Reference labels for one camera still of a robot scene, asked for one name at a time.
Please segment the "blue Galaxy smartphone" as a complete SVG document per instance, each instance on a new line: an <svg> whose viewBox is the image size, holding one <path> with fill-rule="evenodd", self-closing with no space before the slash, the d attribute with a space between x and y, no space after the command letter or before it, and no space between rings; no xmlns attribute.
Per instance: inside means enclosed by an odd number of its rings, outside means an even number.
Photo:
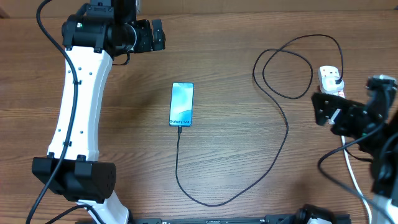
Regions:
<svg viewBox="0 0 398 224"><path fill-rule="evenodd" d="M170 126L190 127L192 125L193 94L193 83L175 82L172 84Z"/></svg>

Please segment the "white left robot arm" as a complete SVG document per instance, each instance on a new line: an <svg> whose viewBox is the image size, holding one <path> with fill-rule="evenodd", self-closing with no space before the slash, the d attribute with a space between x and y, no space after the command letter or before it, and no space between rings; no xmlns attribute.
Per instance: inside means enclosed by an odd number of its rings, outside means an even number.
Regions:
<svg viewBox="0 0 398 224"><path fill-rule="evenodd" d="M62 26L56 48L65 58L65 83L55 133L32 173L51 191L84 208L95 223L132 223L115 192L116 166L99 161L103 92L114 59L165 49L158 19L139 20L139 1L90 1Z"/></svg>

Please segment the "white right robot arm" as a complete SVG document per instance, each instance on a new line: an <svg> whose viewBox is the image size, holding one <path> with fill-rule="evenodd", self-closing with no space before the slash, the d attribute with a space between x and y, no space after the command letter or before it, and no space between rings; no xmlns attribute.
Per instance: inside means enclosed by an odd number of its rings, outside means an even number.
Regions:
<svg viewBox="0 0 398 224"><path fill-rule="evenodd" d="M386 123L393 100L394 94L387 91L375 93L366 105L336 95L312 95L316 123L323 126L326 120L340 109L331 132L354 139L321 157L318 170L347 192L367 201L374 210L371 223L397 223L397 218L394 217L397 212L388 208L397 207L397 116L394 116L390 123ZM373 157L370 160L371 175L374 179L373 200L334 179L321 167L326 158L353 144L359 145L361 151Z"/></svg>

